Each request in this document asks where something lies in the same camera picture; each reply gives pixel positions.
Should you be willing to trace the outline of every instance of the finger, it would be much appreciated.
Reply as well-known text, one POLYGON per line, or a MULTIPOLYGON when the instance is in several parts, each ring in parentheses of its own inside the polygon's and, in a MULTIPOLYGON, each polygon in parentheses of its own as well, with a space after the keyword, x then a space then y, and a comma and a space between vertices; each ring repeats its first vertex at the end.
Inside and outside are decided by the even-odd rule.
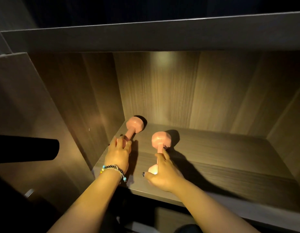
POLYGON ((110 142, 109 149, 115 148, 115 146, 116 146, 116 137, 114 136, 112 141, 110 142))
POLYGON ((126 146, 125 146, 125 150, 127 150, 129 152, 130 147, 132 146, 132 141, 128 141, 126 142, 126 146))
POLYGON ((151 172, 145 172, 142 174, 149 182, 152 183, 153 179, 155 178, 155 175, 151 172))
POLYGON ((118 143, 116 144, 117 149, 123 149, 123 136, 118 138, 118 143))
POLYGON ((164 156, 161 153, 156 153, 155 156, 157 157, 157 163, 160 164, 162 162, 165 162, 164 156))
POLYGON ((163 153, 166 160, 170 160, 169 154, 166 152, 165 149, 162 150, 162 153, 163 153))

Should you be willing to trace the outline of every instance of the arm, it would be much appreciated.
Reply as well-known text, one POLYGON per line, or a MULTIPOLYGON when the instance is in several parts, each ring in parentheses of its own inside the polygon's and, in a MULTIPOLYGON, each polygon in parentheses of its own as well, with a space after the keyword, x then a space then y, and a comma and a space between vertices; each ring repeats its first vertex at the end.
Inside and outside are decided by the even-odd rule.
MULTIPOLYGON (((129 166, 131 144, 131 141, 127 142, 123 149, 123 137, 118 139, 117 144, 116 137, 114 137, 108 148, 105 165, 117 164, 125 173, 129 166)), ((106 169, 51 227, 48 233, 97 233, 120 180, 119 172, 106 169)))
POLYGON ((166 151, 156 154, 158 173, 146 172, 145 178, 156 187, 176 195, 205 233, 244 233, 258 231, 249 223, 185 180, 177 172, 166 151))

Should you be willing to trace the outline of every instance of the colorful beaded bracelet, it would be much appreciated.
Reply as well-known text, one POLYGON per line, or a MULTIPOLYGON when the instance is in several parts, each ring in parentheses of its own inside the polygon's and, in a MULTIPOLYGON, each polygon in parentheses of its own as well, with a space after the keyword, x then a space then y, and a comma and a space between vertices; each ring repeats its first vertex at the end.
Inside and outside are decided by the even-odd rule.
POLYGON ((126 177, 124 176, 124 172, 116 164, 111 164, 111 165, 107 165, 107 166, 103 165, 101 168, 100 174, 106 169, 113 169, 113 170, 118 171, 121 174, 123 181, 126 182, 126 177))

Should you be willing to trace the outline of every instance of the black cylindrical object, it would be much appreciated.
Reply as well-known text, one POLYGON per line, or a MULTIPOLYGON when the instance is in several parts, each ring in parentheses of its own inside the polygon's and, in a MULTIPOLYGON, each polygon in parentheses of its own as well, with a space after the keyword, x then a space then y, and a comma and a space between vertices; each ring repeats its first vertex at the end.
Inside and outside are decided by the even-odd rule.
POLYGON ((0 135, 0 163, 53 160, 58 151, 55 139, 0 135))

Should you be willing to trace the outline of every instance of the pink dumbbell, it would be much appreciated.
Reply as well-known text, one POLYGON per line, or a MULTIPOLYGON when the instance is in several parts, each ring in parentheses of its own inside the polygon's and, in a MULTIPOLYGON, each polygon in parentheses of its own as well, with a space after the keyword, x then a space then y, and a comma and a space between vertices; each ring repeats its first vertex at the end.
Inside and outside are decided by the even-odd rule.
POLYGON ((131 117, 127 123, 127 132, 123 138, 123 148, 126 146, 126 142, 128 142, 134 133, 139 133, 143 130, 143 121, 138 117, 131 117))
MULTIPOLYGON (((152 136, 152 146, 157 149, 158 153, 163 153, 163 148, 168 148, 171 146, 171 136, 167 132, 154 133, 152 136)), ((151 166, 148 172, 157 174, 157 164, 151 166)))

